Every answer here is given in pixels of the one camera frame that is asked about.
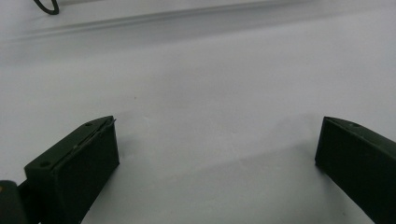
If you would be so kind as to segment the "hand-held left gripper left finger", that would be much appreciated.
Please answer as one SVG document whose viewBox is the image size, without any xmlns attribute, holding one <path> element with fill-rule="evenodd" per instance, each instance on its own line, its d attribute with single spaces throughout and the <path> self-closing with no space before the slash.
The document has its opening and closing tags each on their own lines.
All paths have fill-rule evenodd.
<svg viewBox="0 0 396 224">
<path fill-rule="evenodd" d="M 80 224 L 120 164 L 115 119 L 88 121 L 29 162 L 29 189 L 42 224 Z"/>
</svg>

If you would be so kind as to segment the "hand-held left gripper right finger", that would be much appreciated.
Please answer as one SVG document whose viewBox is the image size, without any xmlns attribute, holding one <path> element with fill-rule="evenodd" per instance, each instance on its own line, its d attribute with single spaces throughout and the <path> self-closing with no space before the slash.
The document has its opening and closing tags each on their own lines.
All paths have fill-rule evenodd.
<svg viewBox="0 0 396 224">
<path fill-rule="evenodd" d="M 375 224 L 396 224 L 396 142 L 325 117 L 315 163 Z"/>
</svg>

